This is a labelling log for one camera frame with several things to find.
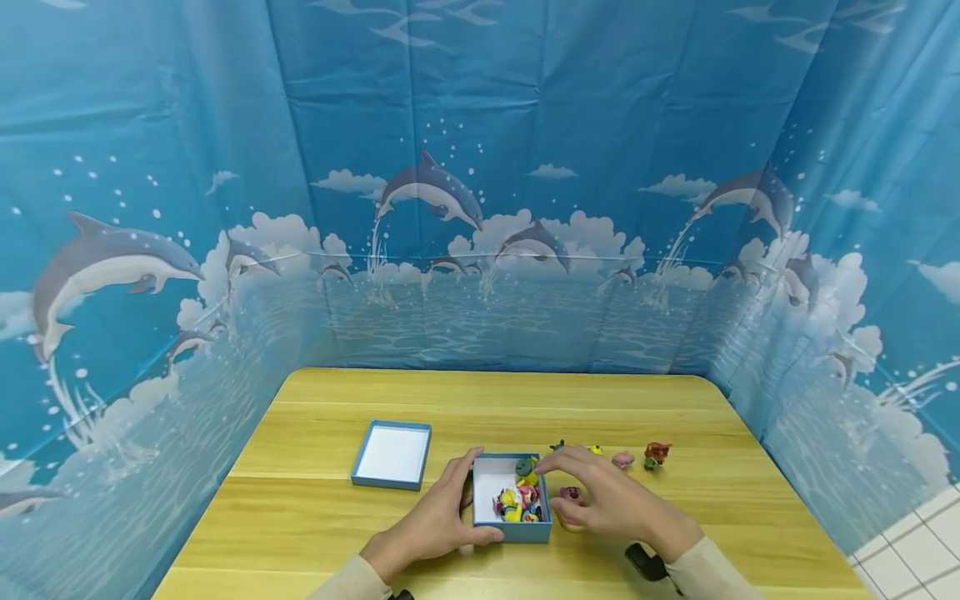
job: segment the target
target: open box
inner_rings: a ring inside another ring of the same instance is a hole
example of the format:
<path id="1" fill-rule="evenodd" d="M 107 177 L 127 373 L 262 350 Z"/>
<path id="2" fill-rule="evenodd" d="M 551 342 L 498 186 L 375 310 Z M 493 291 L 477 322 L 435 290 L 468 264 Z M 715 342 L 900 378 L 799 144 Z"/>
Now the open box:
<path id="1" fill-rule="evenodd" d="M 431 434 L 426 423 L 372 420 L 350 481 L 354 486 L 419 492 Z"/>
<path id="2" fill-rule="evenodd" d="M 543 475 L 537 482 L 540 490 L 540 505 L 543 508 L 543 521 L 533 523 L 508 523 L 500 518 L 493 509 L 493 499 L 504 488 L 516 486 L 516 461 L 535 453 L 486 453 L 473 461 L 473 525 L 496 527 L 503 532 L 505 543 L 547 543 L 550 541 L 550 529 L 553 516 L 550 514 L 549 496 Z"/>

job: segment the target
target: sleeve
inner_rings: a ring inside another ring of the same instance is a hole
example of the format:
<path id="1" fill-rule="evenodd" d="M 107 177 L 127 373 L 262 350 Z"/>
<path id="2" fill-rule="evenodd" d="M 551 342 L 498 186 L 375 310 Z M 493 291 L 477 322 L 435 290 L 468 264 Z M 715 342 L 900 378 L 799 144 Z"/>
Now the sleeve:
<path id="1" fill-rule="evenodd" d="M 666 570 L 687 600 L 763 600 L 706 537 L 668 564 Z"/>
<path id="2" fill-rule="evenodd" d="M 392 596 L 370 563 L 355 556 L 306 600 L 389 600 Z"/>

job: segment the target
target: blue curtain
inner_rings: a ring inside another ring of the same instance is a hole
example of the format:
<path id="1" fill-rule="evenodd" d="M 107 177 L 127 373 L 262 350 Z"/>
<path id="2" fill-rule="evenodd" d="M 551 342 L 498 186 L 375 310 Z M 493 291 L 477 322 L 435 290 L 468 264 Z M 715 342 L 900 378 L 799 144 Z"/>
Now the blue curtain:
<path id="1" fill-rule="evenodd" d="M 958 33 L 949 0 L 8 6 L 0 597 L 149 597 L 304 366 L 705 376 L 853 552 L 956 480 Z"/>

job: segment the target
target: box lid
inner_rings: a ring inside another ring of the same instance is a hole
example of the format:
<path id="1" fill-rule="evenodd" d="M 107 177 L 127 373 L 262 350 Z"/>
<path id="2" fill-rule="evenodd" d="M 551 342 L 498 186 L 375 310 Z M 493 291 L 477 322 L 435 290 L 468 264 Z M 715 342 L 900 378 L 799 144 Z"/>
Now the box lid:
<path id="1" fill-rule="evenodd" d="M 353 485 L 419 490 L 431 434 L 427 423 L 372 420 L 353 464 Z"/>

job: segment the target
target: wooden table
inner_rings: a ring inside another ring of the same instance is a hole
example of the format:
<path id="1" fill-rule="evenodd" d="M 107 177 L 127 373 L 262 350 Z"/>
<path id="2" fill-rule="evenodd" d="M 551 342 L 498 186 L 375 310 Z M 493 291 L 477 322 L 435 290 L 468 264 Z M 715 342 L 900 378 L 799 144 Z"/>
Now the wooden table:
<path id="1" fill-rule="evenodd" d="M 546 453 L 565 438 L 641 456 L 650 441 L 672 443 L 664 470 L 631 473 L 693 514 L 770 600 L 872 598 L 703 379 L 326 369 L 283 384 L 155 598 L 294 600 L 322 584 L 419 497 L 350 484 L 372 419 L 433 425 L 424 488 L 474 445 Z M 555 474 L 547 481 L 574 483 Z M 549 544 L 420 564 L 395 589 L 418 600 L 678 598 L 667 582 L 640 579 L 623 558 L 626 545 L 557 524 Z"/>

